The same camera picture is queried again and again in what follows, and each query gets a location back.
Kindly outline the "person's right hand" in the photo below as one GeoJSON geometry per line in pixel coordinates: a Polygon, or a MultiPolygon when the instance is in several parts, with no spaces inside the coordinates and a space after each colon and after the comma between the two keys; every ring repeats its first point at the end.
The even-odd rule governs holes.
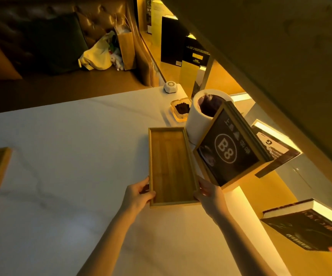
{"type": "Polygon", "coordinates": [[[201,176],[197,176],[199,188],[196,191],[201,191],[205,195],[205,201],[200,202],[207,215],[216,223],[226,219],[229,215],[225,196],[222,189],[205,180],[201,176]]]}

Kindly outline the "person's left hand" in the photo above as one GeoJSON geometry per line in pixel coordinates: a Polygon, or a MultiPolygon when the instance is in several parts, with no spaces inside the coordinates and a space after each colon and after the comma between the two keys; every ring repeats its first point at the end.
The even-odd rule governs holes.
{"type": "Polygon", "coordinates": [[[151,191],[146,187],[149,187],[149,176],[142,181],[128,185],[120,207],[120,212],[136,217],[145,207],[143,204],[143,193],[151,191]]]}

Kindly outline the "long wooden tray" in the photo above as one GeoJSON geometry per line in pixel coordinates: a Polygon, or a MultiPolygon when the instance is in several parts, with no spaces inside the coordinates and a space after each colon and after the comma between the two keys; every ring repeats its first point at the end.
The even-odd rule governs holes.
{"type": "Polygon", "coordinates": [[[184,127],[148,129],[149,189],[156,192],[150,208],[198,205],[199,189],[193,155],[184,127]]]}

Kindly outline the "person's right forearm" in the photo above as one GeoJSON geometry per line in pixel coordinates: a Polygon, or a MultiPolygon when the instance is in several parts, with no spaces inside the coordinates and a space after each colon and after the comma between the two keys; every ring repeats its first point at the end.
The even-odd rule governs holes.
{"type": "Polygon", "coordinates": [[[229,213],[219,215],[214,221],[223,233],[242,276],[277,276],[229,213]]]}

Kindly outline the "person's left forearm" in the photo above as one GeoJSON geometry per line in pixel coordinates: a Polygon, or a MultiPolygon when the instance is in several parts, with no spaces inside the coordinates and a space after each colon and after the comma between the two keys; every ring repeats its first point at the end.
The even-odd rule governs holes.
{"type": "Polygon", "coordinates": [[[76,276],[112,276],[121,247],[139,211],[120,209],[76,276]]]}

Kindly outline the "wooden framed black table sign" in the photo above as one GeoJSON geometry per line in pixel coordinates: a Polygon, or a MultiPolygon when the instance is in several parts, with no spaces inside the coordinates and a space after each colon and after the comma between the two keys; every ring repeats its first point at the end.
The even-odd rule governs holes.
{"type": "Polygon", "coordinates": [[[193,153],[203,177],[225,191],[274,160],[231,101],[222,103],[193,153]]]}

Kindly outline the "white cylindrical bin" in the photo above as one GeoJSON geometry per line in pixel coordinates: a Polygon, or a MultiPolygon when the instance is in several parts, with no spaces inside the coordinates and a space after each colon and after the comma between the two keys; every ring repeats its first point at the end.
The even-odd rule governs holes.
{"type": "Polygon", "coordinates": [[[231,101],[235,104],[231,96],[216,89],[205,89],[196,93],[191,101],[190,111],[185,125],[188,139],[194,145],[197,145],[213,120],[213,117],[205,115],[200,109],[200,103],[202,103],[202,100],[208,97],[208,95],[219,97],[222,99],[222,102],[231,101]]]}

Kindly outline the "glass ashtray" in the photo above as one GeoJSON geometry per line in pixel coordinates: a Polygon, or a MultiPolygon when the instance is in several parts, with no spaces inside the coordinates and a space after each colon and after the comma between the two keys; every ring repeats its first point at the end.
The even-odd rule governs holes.
{"type": "Polygon", "coordinates": [[[192,101],[188,97],[171,102],[170,109],[177,122],[187,121],[191,104],[192,101]]]}

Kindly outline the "black and white magazine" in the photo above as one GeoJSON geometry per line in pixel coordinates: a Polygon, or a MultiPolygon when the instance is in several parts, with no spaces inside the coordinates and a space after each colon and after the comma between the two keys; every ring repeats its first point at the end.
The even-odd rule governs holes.
{"type": "Polygon", "coordinates": [[[251,125],[251,129],[273,157],[267,166],[255,174],[257,178],[266,176],[302,154],[301,149],[289,137],[261,120],[256,119],[251,125]]]}

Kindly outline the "black book with white pages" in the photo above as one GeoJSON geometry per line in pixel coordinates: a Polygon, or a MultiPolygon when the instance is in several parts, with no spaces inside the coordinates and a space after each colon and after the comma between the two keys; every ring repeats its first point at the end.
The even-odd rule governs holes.
{"type": "Polygon", "coordinates": [[[332,252],[332,208],[318,200],[263,211],[260,220],[307,251],[332,252]]]}

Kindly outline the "small white plush toy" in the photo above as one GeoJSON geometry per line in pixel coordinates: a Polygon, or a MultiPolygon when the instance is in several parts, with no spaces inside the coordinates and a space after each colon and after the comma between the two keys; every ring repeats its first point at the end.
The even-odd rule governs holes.
{"type": "Polygon", "coordinates": [[[124,70],[124,63],[120,55],[116,53],[110,53],[110,60],[117,71],[124,70]]]}

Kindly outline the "brown paper bag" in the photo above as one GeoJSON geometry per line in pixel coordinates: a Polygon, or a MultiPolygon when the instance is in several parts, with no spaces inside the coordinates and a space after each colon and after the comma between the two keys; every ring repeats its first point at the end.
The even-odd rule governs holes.
{"type": "Polygon", "coordinates": [[[114,29],[117,34],[124,69],[136,69],[133,33],[125,15],[120,15],[118,18],[117,14],[115,14],[114,29]]]}

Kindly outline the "large black book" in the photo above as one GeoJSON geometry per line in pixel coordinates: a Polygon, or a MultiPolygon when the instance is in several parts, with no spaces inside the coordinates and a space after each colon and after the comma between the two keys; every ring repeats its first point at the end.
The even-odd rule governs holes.
{"type": "Polygon", "coordinates": [[[161,62],[181,67],[185,38],[188,35],[188,29],[176,16],[163,16],[161,24],[161,62]]]}

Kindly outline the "dark green cushion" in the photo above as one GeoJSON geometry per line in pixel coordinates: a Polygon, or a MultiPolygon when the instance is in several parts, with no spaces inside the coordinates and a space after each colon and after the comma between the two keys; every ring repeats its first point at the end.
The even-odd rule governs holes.
{"type": "Polygon", "coordinates": [[[27,22],[22,30],[44,60],[49,73],[58,75],[81,69],[78,59],[88,46],[77,13],[27,22]]]}

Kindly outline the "brown leather sofa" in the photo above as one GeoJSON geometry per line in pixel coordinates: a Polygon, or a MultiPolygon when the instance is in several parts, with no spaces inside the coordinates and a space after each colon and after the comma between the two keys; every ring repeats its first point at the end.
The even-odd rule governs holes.
{"type": "Polygon", "coordinates": [[[0,113],[157,86],[133,0],[0,0],[0,113]],[[80,67],[81,55],[126,21],[135,68],[80,67]]]}

